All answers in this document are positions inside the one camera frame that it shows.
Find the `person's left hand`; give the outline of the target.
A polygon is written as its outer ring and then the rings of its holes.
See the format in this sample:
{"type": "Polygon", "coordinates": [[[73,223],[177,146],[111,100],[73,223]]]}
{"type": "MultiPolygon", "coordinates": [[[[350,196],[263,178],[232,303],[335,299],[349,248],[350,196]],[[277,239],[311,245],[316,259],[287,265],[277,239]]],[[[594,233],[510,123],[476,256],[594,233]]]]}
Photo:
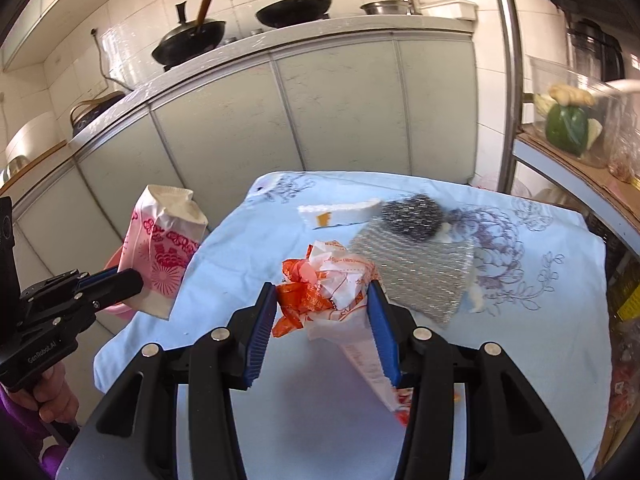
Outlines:
{"type": "Polygon", "coordinates": [[[78,397],[66,382],[66,370],[63,362],[58,362],[42,373],[32,392],[17,390],[9,392],[8,397],[26,410],[37,412],[43,422],[62,422],[76,424],[79,408],[78,397]]]}

